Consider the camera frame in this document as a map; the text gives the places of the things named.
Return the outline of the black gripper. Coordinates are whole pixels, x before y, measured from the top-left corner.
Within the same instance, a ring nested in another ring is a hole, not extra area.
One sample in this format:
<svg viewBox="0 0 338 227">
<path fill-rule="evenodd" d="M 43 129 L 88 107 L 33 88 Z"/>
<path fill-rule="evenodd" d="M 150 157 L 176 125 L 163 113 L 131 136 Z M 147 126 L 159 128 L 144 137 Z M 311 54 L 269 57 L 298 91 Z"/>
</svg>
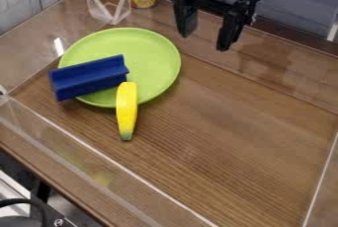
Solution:
<svg viewBox="0 0 338 227">
<path fill-rule="evenodd" d="M 238 40 L 243 26 L 251 25 L 256 17 L 256 5 L 260 0 L 172 0 L 176 29 L 187 38 L 196 29 L 198 8 L 227 13 L 219 30 L 216 49 L 226 51 Z"/>
</svg>

